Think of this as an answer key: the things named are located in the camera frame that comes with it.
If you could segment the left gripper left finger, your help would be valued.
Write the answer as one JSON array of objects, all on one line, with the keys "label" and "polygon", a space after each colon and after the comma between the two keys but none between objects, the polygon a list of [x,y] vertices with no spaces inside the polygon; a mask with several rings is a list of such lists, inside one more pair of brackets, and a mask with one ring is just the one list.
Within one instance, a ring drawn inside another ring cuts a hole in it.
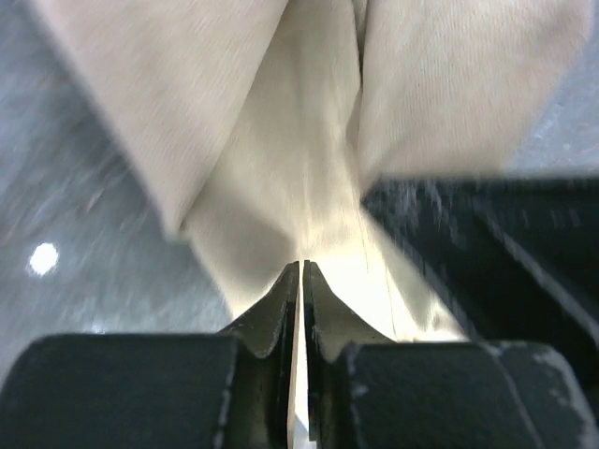
[{"label": "left gripper left finger", "polygon": [[33,341],[1,389],[5,448],[289,448],[300,267],[200,334]]}]

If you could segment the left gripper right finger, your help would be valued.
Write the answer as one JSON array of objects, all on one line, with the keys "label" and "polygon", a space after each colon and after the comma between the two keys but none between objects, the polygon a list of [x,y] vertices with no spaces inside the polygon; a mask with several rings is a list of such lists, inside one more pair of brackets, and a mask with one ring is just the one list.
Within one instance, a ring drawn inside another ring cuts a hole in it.
[{"label": "left gripper right finger", "polygon": [[303,268],[309,435],[320,448],[594,448],[577,377],[532,341],[396,342]]}]

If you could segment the beige cloth napkin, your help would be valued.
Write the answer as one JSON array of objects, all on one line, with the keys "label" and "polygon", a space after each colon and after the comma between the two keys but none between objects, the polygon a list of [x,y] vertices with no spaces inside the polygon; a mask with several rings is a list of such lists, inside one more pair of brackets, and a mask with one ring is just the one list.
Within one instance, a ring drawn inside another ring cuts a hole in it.
[{"label": "beige cloth napkin", "polygon": [[360,200],[498,175],[589,38],[591,1],[36,1],[163,227],[233,315],[310,259],[394,340],[460,340]]}]

